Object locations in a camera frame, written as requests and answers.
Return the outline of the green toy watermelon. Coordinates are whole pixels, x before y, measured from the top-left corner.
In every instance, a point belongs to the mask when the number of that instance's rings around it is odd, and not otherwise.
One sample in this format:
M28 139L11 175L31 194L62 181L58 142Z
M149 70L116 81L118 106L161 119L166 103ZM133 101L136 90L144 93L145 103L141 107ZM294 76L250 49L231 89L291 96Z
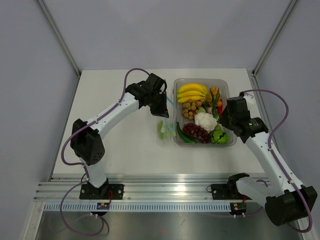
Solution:
M227 144L229 137L223 130L215 130L211 136L211 142L213 144Z

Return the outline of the green scallion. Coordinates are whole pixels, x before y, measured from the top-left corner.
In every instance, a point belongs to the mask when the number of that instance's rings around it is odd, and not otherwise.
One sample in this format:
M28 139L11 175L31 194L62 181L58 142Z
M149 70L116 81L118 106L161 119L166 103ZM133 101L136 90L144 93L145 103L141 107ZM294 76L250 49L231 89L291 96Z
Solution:
M210 90L210 95L211 95L211 103L212 103L212 115L213 117L218 120L219 119L219 116L218 116L218 113L217 113L217 109L216 109L216 105L217 105L217 102L218 100L220 99L220 93L217 92L217 94L214 94L211 90Z

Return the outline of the clear zip bag blue zipper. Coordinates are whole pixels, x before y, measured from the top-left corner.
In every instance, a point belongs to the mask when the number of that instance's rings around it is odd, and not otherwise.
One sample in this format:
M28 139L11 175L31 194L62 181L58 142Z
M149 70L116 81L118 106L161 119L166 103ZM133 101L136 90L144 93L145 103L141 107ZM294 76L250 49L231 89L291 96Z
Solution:
M174 137L177 134L176 131L176 120L177 120L177 107L171 98L166 97L166 103L169 113L169 118L158 117L156 125L156 142L161 147L169 146Z

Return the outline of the green starfruit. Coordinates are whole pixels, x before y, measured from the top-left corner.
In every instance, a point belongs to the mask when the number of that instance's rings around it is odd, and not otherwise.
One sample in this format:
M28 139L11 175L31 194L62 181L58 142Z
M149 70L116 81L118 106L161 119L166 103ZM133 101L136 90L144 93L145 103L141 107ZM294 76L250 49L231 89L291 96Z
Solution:
M173 137L173 124L171 122L160 120L157 123L157 136L160 140L167 140Z

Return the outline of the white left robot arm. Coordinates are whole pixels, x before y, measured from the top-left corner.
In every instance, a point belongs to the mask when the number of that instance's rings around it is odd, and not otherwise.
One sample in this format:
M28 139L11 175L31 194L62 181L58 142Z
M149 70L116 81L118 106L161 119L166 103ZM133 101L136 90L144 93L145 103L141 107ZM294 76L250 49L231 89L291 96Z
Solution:
M154 73L150 73L146 80L125 84L119 100L95 118L88 121L77 119L73 123L70 147L84 165L87 176L80 199L111 198L112 188L101 164L105 154L103 139L120 121L142 107L149 107L153 116L169 118L167 83Z

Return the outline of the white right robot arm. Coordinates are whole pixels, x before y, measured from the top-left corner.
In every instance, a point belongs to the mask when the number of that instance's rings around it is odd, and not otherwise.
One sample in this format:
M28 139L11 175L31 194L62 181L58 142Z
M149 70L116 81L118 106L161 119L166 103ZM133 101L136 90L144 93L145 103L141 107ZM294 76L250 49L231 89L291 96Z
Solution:
M231 130L255 155L270 181L266 187L254 181L247 173L232 175L227 181L227 193L232 198L246 196L261 205L276 226L308 218L312 224L311 210L317 192L306 187L290 170L280 153L273 149L269 130L259 117L252 118L247 101L242 96L226 101L218 123Z

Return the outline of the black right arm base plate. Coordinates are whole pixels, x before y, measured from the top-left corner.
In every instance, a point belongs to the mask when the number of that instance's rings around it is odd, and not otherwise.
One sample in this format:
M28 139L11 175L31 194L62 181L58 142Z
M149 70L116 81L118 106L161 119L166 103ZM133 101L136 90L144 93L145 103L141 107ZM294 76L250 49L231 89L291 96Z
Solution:
M206 191L212 195L213 200L251 200L248 196L240 194L235 186L229 186L227 183L208 185Z

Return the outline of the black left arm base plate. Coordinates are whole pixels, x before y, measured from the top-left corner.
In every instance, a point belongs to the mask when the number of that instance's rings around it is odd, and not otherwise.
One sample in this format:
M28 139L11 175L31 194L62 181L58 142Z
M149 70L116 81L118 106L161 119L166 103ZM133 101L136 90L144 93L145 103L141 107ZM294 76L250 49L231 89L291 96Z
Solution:
M124 184L109 183L99 188L93 187L90 183L81 186L80 200L122 200L124 195Z

